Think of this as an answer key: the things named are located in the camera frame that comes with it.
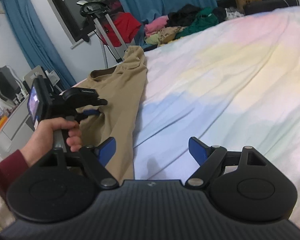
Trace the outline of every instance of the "round pad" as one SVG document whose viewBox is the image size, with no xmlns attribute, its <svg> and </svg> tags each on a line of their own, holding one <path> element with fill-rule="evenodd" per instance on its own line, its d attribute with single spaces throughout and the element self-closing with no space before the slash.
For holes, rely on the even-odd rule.
<svg viewBox="0 0 300 240">
<path fill-rule="evenodd" d="M 42 167 L 28 170 L 12 184 L 7 202 L 18 217 L 53 223 L 85 211 L 95 194 L 95 186 L 87 178 L 66 168 Z"/>
<path fill-rule="evenodd" d="M 266 199 L 273 195 L 274 186 L 264 179 L 246 179 L 238 184 L 238 192 L 250 199 Z"/>
</svg>

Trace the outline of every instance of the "human hand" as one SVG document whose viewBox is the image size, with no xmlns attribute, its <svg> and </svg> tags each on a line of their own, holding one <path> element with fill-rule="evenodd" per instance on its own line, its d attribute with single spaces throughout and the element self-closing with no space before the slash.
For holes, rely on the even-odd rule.
<svg viewBox="0 0 300 240">
<path fill-rule="evenodd" d="M 46 119 L 39 123 L 30 140 L 20 150 L 29 167 L 52 149 L 53 131 L 60 129 L 69 130 L 66 142 L 72 152 L 79 151 L 82 141 L 79 124 L 76 121 L 67 121 L 62 117 Z"/>
</svg>

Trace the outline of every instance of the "pastel bedsheet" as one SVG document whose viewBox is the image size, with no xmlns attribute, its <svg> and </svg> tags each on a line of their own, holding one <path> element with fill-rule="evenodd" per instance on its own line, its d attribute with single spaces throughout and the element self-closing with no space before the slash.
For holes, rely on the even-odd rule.
<svg viewBox="0 0 300 240">
<path fill-rule="evenodd" d="M 300 7 L 224 22 L 146 53 L 134 131 L 136 179 L 182 179 L 196 136 L 254 146 L 297 187 L 300 227 Z"/>
</svg>

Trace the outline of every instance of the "drawer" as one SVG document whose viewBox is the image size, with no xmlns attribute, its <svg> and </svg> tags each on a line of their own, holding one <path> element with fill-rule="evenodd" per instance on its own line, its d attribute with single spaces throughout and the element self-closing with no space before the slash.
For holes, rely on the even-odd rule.
<svg viewBox="0 0 300 240">
<path fill-rule="evenodd" d="M 5 133 L 0 132 L 0 155 L 4 159 L 9 155 L 12 141 L 6 136 Z"/>
<path fill-rule="evenodd" d="M 29 141 L 32 134 L 33 130 L 26 122 L 24 122 L 12 140 L 9 154 L 14 153 L 18 149 L 22 149 L 22 147 L 24 147 Z"/>
<path fill-rule="evenodd" d="M 2 129 L 2 131 L 8 136 L 10 140 L 13 139 L 13 137 L 15 136 L 19 127 L 25 121 L 25 119 L 29 117 L 27 103 L 28 99 L 25 99 L 12 113 L 12 115 L 9 117 L 7 123 Z"/>
</svg>

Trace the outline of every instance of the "metal pole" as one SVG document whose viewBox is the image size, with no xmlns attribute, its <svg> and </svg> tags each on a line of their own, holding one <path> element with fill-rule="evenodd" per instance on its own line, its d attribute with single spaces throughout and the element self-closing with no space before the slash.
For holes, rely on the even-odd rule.
<svg viewBox="0 0 300 240">
<path fill-rule="evenodd" d="M 96 25 L 96 28 L 101 32 L 101 35 L 104 37 L 104 39 L 106 40 L 108 46 L 110 47 L 110 49 L 112 50 L 115 59 L 121 59 L 121 57 L 119 56 L 119 53 L 117 52 L 117 50 L 115 49 L 115 47 L 112 45 L 110 39 L 108 38 L 105 30 L 103 29 L 101 23 L 99 22 L 98 18 L 94 19 L 94 24 Z"/>
</svg>

